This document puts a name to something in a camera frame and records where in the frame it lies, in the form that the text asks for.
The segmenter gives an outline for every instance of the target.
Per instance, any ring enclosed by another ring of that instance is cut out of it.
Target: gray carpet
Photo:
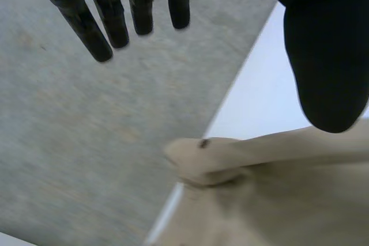
[[[140,245],[175,182],[163,145],[202,135],[274,4],[191,0],[177,32],[155,0],[139,38],[123,1],[130,47],[100,65],[48,0],[0,0],[0,232]]]

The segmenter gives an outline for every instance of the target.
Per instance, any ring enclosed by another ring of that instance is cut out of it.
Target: white tabletop
[[[204,137],[249,139],[310,126],[299,105],[283,38],[284,7],[277,4]],[[364,117],[369,117],[366,109]],[[178,183],[146,243],[155,242],[175,211]]]

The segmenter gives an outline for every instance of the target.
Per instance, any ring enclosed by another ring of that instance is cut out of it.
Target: black rubber tip
[[[173,27],[185,29],[190,25],[189,0],[169,0],[169,11]]]

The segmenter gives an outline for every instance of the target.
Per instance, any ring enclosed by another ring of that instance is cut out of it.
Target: white surface
[[[249,139],[310,126],[299,105],[283,38],[284,7],[277,4],[204,137]],[[364,117],[369,117],[367,108]],[[182,195],[178,183],[147,244],[157,240]]]
[[[0,245],[1,246],[35,246],[23,240],[15,239],[12,236],[0,233]]]

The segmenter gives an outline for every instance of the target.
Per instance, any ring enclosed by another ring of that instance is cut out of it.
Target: beige fabric
[[[235,141],[180,139],[185,183],[157,246],[369,245],[369,121]]]

